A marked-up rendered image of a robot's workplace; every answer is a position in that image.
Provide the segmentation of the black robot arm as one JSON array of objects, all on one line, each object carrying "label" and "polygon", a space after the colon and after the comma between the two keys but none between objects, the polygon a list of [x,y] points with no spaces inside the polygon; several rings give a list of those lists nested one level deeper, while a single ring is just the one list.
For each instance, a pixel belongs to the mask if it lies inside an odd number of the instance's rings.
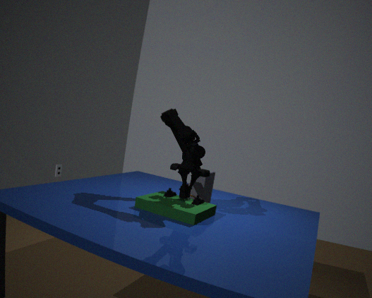
[{"label": "black robot arm", "polygon": [[179,144],[179,147],[182,151],[183,162],[179,166],[179,172],[184,174],[193,174],[196,166],[193,164],[193,160],[187,162],[186,155],[194,156],[198,158],[197,169],[200,170],[200,166],[203,164],[201,158],[205,156],[204,147],[198,145],[200,142],[200,137],[198,134],[190,128],[190,126],[185,126],[182,120],[179,118],[176,109],[169,109],[166,112],[163,112],[160,116],[162,121],[171,128],[174,137]]}]

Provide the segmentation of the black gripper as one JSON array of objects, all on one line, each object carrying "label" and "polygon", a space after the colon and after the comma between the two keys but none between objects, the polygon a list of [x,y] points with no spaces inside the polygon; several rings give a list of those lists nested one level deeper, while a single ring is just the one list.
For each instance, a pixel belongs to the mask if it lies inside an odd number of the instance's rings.
[{"label": "black gripper", "polygon": [[[192,188],[192,186],[194,185],[194,183],[196,182],[198,177],[209,177],[210,176],[210,171],[209,170],[206,170],[206,169],[198,170],[197,169],[198,168],[197,167],[197,162],[199,160],[198,158],[195,158],[194,156],[186,155],[186,157],[184,159],[186,159],[187,162],[190,162],[190,160],[193,160],[193,164],[196,166],[195,171],[191,175],[190,189]],[[174,164],[171,164],[170,169],[172,169],[172,170],[177,170],[178,169],[179,170],[179,166],[180,166],[180,164],[174,163]],[[181,175],[182,182],[184,184],[184,182],[187,180],[188,175],[184,174],[184,173],[180,173],[179,171],[178,171],[178,173]]]}]

